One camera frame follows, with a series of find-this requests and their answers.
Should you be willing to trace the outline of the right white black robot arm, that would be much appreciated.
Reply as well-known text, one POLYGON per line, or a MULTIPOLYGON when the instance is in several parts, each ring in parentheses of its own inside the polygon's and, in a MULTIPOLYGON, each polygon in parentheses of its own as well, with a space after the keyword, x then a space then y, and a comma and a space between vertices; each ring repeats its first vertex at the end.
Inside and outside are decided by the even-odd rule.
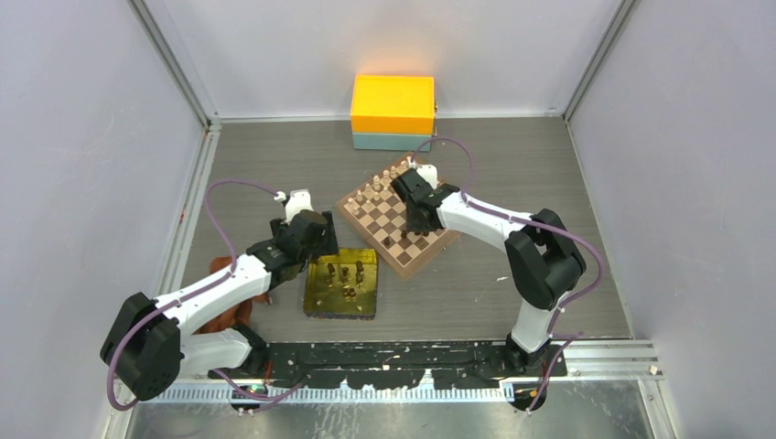
POLYGON ((508 362, 519 375, 533 374, 544 362, 561 302, 587 269, 558 215, 501 209, 453 185, 432 185, 422 166, 406 170, 391 186, 406 205, 408 231, 458 231, 505 253, 522 298, 506 338, 508 362))

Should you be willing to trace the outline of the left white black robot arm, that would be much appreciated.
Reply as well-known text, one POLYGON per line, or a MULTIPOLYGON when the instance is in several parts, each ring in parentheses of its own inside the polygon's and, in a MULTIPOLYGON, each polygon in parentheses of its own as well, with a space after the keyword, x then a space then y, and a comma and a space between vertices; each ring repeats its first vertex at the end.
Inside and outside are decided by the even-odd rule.
POLYGON ((235 369, 246 378, 267 363, 263 340, 247 326, 219 332, 200 329, 227 310, 295 279, 339 246, 330 211, 303 209, 291 220, 274 219, 273 236, 234 263, 174 293, 124 300, 103 342, 100 357, 108 381, 120 380, 140 402, 163 393, 179 375, 235 369))

